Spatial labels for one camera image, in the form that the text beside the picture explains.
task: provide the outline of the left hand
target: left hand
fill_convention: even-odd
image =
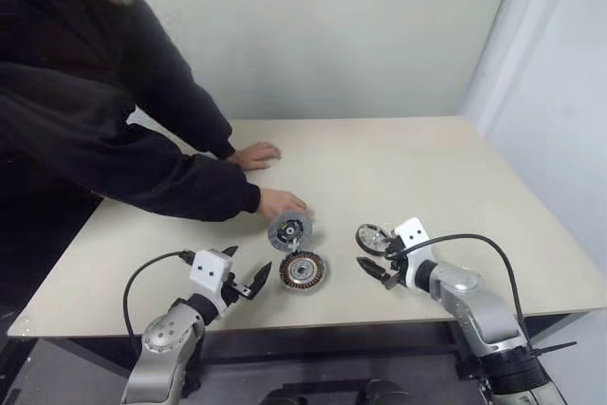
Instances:
[[[271,142],[258,142],[242,151],[236,151],[227,158],[237,164],[243,171],[264,170],[269,168],[268,160],[280,158],[281,151]]]

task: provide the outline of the person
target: person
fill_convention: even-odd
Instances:
[[[230,144],[231,127],[144,0],[2,0],[0,295],[45,251],[69,242],[97,204],[91,192],[149,212],[224,221],[305,212],[289,192],[260,189],[245,171],[280,158],[259,142]],[[138,106],[195,150],[129,123]],[[71,232],[47,242],[73,207]],[[40,282],[44,271],[34,282]]]

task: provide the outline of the right hand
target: right hand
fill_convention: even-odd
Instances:
[[[267,220],[274,220],[280,214],[289,211],[305,213],[306,204],[293,193],[280,190],[260,189],[261,199],[257,213]]]

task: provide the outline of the metal disc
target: metal disc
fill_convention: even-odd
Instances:
[[[375,256],[383,256],[392,241],[388,231],[377,225],[364,224],[359,227],[356,234],[359,247]]]
[[[324,260],[310,251],[291,253],[281,262],[281,282],[292,291],[315,290],[326,277]]]
[[[267,229],[269,243],[280,251],[299,250],[312,237],[312,223],[300,212],[285,212]]]

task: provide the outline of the hand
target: hand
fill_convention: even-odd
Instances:
[[[305,203],[293,193],[261,189],[261,195],[257,213],[270,221],[284,212],[296,211],[305,213],[307,209]]]
[[[280,158],[281,151],[271,142],[258,142],[242,151],[236,151],[228,161],[237,164],[243,171],[264,170],[269,168],[267,160]]]

